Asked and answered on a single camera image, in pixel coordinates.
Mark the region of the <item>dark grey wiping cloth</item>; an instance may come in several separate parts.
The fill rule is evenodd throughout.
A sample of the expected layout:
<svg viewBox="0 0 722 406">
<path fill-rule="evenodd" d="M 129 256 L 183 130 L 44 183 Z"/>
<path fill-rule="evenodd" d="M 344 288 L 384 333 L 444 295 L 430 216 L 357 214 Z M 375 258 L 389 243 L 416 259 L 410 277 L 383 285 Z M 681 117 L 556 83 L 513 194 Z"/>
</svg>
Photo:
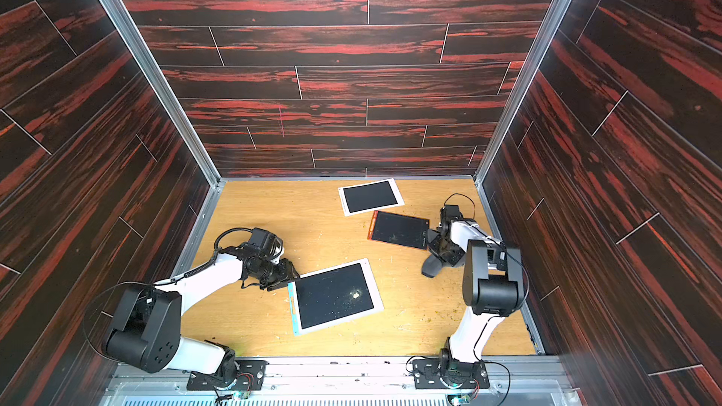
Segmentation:
<svg viewBox="0 0 722 406">
<path fill-rule="evenodd" d="M 445 267 L 449 267 L 447 261 L 443 261 L 434 253 L 430 253 L 429 257 L 422 263 L 421 274 L 428 278 L 435 278 Z"/>
</svg>

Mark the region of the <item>red drawing tablet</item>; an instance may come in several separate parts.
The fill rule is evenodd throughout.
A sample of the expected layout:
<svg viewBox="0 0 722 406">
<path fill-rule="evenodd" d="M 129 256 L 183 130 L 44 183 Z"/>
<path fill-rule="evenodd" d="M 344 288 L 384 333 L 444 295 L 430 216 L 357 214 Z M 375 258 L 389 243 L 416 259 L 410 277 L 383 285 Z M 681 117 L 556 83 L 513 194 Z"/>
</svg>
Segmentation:
<svg viewBox="0 0 722 406">
<path fill-rule="evenodd" d="M 368 239 L 415 249 L 427 248 L 428 219 L 375 211 Z"/>
</svg>

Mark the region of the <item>white teal drawing tablet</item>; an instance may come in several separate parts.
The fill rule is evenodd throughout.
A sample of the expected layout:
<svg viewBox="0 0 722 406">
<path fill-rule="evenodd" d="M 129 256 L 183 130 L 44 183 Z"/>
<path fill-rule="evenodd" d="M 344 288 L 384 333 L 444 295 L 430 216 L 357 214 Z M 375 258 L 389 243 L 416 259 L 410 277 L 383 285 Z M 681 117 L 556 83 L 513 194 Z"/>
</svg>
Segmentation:
<svg viewBox="0 0 722 406">
<path fill-rule="evenodd" d="M 305 274 L 288 286 L 288 293 L 297 336 L 385 310 L 368 259 Z"/>
</svg>

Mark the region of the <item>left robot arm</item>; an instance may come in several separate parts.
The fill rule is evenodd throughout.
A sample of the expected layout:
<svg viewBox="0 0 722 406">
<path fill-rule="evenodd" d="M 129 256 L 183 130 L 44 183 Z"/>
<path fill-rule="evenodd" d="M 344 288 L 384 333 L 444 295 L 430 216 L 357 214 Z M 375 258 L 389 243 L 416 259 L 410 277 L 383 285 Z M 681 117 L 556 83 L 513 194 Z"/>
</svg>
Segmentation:
<svg viewBox="0 0 722 406">
<path fill-rule="evenodd" d="M 297 280 L 286 258 L 219 254 L 194 270 L 155 284 L 130 284 L 120 297 L 103 338 L 107 357 L 144 372 L 185 370 L 231 383 L 238 375 L 231 348 L 182 336 L 182 316 L 223 287 L 253 277 L 258 287 L 273 291 Z"/>
</svg>

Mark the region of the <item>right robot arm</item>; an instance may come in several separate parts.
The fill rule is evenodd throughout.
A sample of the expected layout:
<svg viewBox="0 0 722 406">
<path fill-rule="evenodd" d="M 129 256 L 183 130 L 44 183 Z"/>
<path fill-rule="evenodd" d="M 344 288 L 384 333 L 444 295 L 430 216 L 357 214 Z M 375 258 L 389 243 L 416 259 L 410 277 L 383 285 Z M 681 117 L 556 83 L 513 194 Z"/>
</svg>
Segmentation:
<svg viewBox="0 0 722 406">
<path fill-rule="evenodd" d="M 528 296 L 528 273 L 521 251 L 481 230 L 472 220 L 443 223 L 427 231 L 430 256 L 421 272 L 436 277 L 443 268 L 464 269 L 462 295 L 466 312 L 441 351 L 444 364 L 471 368 L 494 329 L 519 310 Z"/>
</svg>

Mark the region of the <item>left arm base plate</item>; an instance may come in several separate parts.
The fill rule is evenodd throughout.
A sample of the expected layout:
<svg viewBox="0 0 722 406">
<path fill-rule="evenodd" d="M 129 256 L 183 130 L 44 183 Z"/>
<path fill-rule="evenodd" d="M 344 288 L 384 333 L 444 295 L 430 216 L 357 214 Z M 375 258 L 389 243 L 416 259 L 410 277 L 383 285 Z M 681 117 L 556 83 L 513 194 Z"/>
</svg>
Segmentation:
<svg viewBox="0 0 722 406">
<path fill-rule="evenodd" d="M 227 362 L 214 374 L 192 371 L 186 385 L 190 392 L 252 392 L 260 391 L 266 377 L 268 362 L 261 359 L 236 359 Z"/>
</svg>

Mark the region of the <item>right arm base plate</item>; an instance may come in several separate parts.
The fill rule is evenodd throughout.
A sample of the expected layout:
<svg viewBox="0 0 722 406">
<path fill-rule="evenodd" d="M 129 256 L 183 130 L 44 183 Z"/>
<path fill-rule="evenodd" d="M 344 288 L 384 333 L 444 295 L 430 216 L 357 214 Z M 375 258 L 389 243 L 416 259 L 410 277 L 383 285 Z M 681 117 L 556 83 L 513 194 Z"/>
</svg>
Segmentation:
<svg viewBox="0 0 722 406">
<path fill-rule="evenodd" d="M 481 362 L 414 356 L 407 361 L 405 368 L 412 376 L 416 389 L 483 390 L 490 387 L 488 372 Z"/>
</svg>

